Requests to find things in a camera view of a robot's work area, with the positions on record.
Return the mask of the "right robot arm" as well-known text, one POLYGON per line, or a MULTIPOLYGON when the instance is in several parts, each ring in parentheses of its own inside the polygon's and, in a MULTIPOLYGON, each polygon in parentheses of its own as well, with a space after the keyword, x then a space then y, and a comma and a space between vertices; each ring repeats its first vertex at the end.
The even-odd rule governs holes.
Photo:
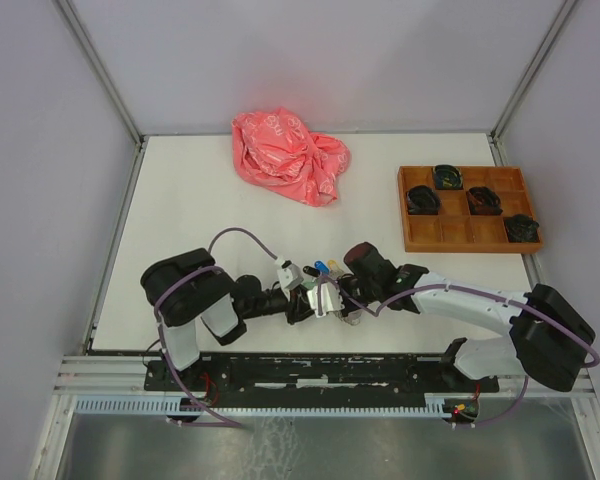
POLYGON ((368 242, 344 256, 350 272, 338 282, 348 309, 379 309, 451 318, 493 332, 485 340, 451 342, 438 368, 447 389, 487 377, 526 375, 558 392, 572 390, 580 371, 598 362, 595 332, 553 287, 529 292, 455 283, 425 267, 396 266, 368 242))

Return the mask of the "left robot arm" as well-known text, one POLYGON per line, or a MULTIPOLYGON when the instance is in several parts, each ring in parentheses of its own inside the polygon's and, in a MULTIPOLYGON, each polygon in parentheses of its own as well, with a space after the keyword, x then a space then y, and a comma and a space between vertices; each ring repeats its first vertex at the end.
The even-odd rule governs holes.
POLYGON ((294 325, 314 314, 302 274, 289 261, 278 264, 278 283, 266 289, 254 275, 232 278, 208 250, 199 248, 154 263, 140 285, 169 357, 167 379, 181 390, 192 389, 201 378, 197 320, 226 346, 247 332, 249 319, 282 314, 294 325))

